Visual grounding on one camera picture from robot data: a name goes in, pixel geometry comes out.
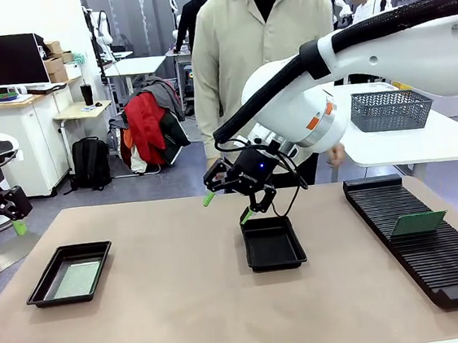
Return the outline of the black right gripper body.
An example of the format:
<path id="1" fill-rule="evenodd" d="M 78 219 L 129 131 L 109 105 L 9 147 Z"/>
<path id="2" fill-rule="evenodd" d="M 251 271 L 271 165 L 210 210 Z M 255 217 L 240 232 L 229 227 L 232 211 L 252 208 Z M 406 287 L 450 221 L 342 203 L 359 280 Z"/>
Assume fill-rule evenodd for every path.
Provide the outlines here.
<path id="1" fill-rule="evenodd" d="M 268 156 L 263 151 L 244 149 L 227 171 L 228 180 L 231 182 L 229 191 L 246 196 L 263 190 L 271 181 L 271 175 L 278 164 L 278 158 Z"/>

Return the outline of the person's left hand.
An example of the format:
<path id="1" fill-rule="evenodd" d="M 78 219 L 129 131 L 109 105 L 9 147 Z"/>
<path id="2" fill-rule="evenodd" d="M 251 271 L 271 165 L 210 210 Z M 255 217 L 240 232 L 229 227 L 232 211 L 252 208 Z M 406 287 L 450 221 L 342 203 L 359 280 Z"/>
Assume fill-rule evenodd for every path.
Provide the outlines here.
<path id="1" fill-rule="evenodd" d="M 327 163 L 333 168 L 338 168 L 346 159 L 345 146 L 337 143 L 337 145 L 326 151 L 325 155 L 327 155 Z"/>

